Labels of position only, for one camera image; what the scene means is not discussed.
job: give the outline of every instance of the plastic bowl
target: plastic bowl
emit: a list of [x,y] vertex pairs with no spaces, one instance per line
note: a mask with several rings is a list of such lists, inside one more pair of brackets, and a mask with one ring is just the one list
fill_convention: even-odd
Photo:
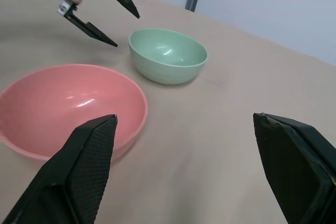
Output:
[[192,80],[208,60],[208,52],[202,44],[175,31],[135,31],[129,37],[129,44],[138,71],[162,84]]
[[132,145],[147,113],[145,95],[128,77],[104,67],[64,65],[25,76],[0,94],[0,134],[14,151],[47,161],[75,127],[116,114],[115,160]]

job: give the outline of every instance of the green bowl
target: green bowl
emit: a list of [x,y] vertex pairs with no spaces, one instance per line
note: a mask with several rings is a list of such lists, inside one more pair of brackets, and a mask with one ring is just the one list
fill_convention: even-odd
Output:
[[129,37],[135,67],[147,78],[163,84],[180,84],[195,78],[208,51],[196,40],[164,29],[135,31]]

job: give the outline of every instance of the bowl rim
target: bowl rim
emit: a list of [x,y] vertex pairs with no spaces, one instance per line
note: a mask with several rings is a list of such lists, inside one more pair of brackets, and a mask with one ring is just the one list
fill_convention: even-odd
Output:
[[[1,92],[0,92],[0,99],[3,97],[3,95],[8,92],[14,85],[16,85],[17,83],[19,83],[20,81],[22,81],[23,79],[27,78],[27,77],[30,77],[36,73],[40,73],[40,72],[43,72],[43,71],[46,71],[46,70],[49,70],[49,69],[55,69],[55,68],[64,68],[64,67],[79,67],[79,66],[82,66],[82,67],[95,67],[95,68],[98,68],[98,69],[103,69],[103,70],[108,70],[110,72],[114,72],[124,78],[126,78],[128,81],[130,81],[137,89],[138,91],[140,92],[140,95],[143,99],[143,102],[144,102],[144,107],[145,107],[145,111],[144,111],[144,116],[142,118],[142,121],[141,123],[139,124],[138,128],[136,128],[136,130],[130,134],[129,137],[127,137],[127,140],[124,141],[122,144],[120,145],[117,145],[116,143],[114,143],[114,147],[113,147],[113,152],[117,151],[117,150],[120,150],[122,149],[125,145],[127,145],[128,143],[132,142],[133,139],[135,137],[137,137],[137,135],[140,133],[140,131],[142,130],[142,128],[144,127],[144,124],[147,120],[147,117],[148,117],[148,101],[147,101],[147,98],[144,94],[144,92],[142,91],[142,89],[139,87],[139,85],[133,81],[131,78],[127,77],[126,75],[122,74],[122,73],[119,73],[117,72],[116,70],[114,69],[111,69],[111,68],[107,68],[107,67],[102,67],[102,66],[96,66],[96,65],[90,65],[90,64],[64,64],[64,65],[57,65],[57,66],[52,66],[52,67],[47,67],[47,68],[43,68],[43,69],[40,69],[40,70],[37,70],[35,72],[32,72],[32,73],[29,73],[29,74],[26,74],[24,75],[23,77],[15,80],[14,82],[10,83],[7,87],[5,87]],[[20,147],[18,147],[17,145],[13,144],[5,135],[4,133],[2,132],[2,130],[0,129],[0,143],[1,142],[4,142],[4,144],[6,144],[10,149],[12,149],[14,152],[18,153],[18,154],[21,154],[23,156],[26,156],[26,157],[29,157],[29,158],[32,158],[32,159],[37,159],[37,160],[41,160],[41,161],[48,161],[49,159],[52,158],[52,156],[43,156],[43,155],[39,155],[39,154],[36,154],[36,153],[32,153],[32,152],[29,152],[25,149],[22,149]]]
[[[183,36],[183,37],[189,38],[189,39],[193,40],[194,42],[196,42],[197,44],[199,44],[201,47],[204,48],[204,50],[205,50],[205,52],[206,52],[206,58],[205,58],[205,60],[202,61],[201,63],[195,64],[195,65],[189,65],[189,66],[171,65],[171,64],[165,64],[165,63],[162,63],[162,62],[159,62],[159,61],[156,61],[156,60],[152,60],[152,59],[150,59],[150,58],[144,56],[143,54],[141,54],[138,50],[136,50],[135,47],[132,45],[132,42],[131,42],[131,38],[132,38],[132,36],[133,36],[135,33],[138,33],[138,32],[140,32],[140,31],[146,31],[146,30],[161,30],[161,31],[168,31],[168,32],[170,32],[170,33],[175,33],[175,34],[181,35],[181,36]],[[188,35],[185,35],[185,34],[183,34],[183,33],[179,33],[178,31],[173,31],[173,30],[163,29],[163,28],[145,28],[145,29],[140,29],[140,30],[136,30],[136,31],[132,32],[131,35],[128,37],[128,41],[129,41],[129,45],[130,45],[130,47],[131,47],[131,48],[132,48],[138,55],[140,55],[141,57],[146,58],[147,60],[153,61],[153,62],[155,62],[155,63],[162,64],[162,65],[169,66],[169,67],[178,67],[178,68],[191,68],[191,67],[197,67],[197,66],[204,65],[204,64],[208,61],[208,59],[209,59],[209,52],[208,52],[208,50],[206,49],[206,47],[205,47],[202,43],[198,42],[196,39],[194,39],[194,38],[192,38],[192,37],[190,37],[190,36],[188,36]]]

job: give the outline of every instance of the beige table surface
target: beige table surface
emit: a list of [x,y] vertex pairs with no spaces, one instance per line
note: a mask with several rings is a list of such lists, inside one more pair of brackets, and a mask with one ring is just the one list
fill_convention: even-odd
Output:
[[[133,0],[138,20],[115,0],[85,0],[77,12],[119,44],[87,37],[57,12],[57,0],[0,0],[0,89],[35,70],[102,65],[143,89],[149,116],[137,143],[113,165],[96,223],[286,223],[269,188],[254,136],[254,112],[314,125],[336,144],[336,68],[214,20]],[[128,35],[160,27],[209,50],[201,75],[156,84],[131,65]],[[38,167],[0,143],[0,220]]]

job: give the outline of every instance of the pink bowl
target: pink bowl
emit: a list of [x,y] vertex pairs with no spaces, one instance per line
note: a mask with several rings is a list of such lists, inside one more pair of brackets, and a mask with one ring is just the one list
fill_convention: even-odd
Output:
[[91,65],[47,68],[21,78],[0,94],[0,132],[14,151],[47,161],[88,120],[116,114],[112,160],[143,128],[148,104],[140,87],[114,70]]

